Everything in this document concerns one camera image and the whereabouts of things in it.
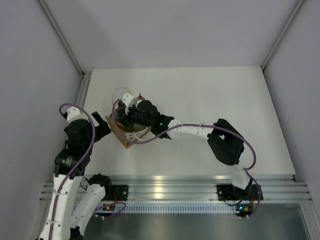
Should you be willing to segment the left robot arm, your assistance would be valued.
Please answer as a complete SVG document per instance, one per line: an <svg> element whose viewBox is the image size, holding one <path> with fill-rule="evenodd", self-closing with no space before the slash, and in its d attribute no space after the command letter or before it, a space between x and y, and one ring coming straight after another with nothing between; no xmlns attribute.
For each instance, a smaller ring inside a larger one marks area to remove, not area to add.
<svg viewBox="0 0 320 240"><path fill-rule="evenodd" d="M53 191L40 240L82 240L101 200L113 194L110 177L95 174L88 180L84 196L76 204L78 187L90 162L93 144L111 133L98 112L88 117L75 107L63 114L68 126L64 149L54 160Z"/></svg>

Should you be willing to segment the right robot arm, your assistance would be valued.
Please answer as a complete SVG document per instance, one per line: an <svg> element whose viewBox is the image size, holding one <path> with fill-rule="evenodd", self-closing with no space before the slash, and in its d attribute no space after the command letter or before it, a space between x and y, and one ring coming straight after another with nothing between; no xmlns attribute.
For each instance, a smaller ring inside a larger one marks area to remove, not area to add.
<svg viewBox="0 0 320 240"><path fill-rule="evenodd" d="M113 103L111 118L117 132L120 131L119 125L125 128L134 125L149 128L154 137L140 141L140 144L147 144L156 139L189 139L208 144L214 157L227 166L233 195L238 199L244 199L251 193L252 185L255 185L258 200L263 199L261 186L249 173L257 162L256 152L225 119L220 118L214 124L185 123L161 114L149 100L134 103L128 97Z"/></svg>

